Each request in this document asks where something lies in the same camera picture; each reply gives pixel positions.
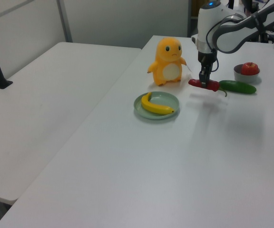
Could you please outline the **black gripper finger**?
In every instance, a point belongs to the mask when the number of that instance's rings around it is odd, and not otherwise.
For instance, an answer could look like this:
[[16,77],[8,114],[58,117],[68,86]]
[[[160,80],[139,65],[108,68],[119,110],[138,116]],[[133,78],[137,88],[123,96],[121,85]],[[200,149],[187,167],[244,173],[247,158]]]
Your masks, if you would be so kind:
[[209,88],[210,86],[210,75],[211,75],[211,67],[207,67],[207,73],[206,73],[206,87]]
[[207,88],[207,70],[206,69],[202,69],[200,72],[199,72],[199,80],[201,82],[201,86],[202,88]]

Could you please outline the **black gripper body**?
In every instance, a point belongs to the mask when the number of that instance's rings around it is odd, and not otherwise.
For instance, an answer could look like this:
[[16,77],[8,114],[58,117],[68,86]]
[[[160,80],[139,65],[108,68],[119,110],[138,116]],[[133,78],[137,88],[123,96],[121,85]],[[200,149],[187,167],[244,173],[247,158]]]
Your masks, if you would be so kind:
[[201,64],[201,70],[208,72],[213,71],[213,63],[217,61],[217,51],[212,50],[210,53],[202,53],[198,51],[198,62]]

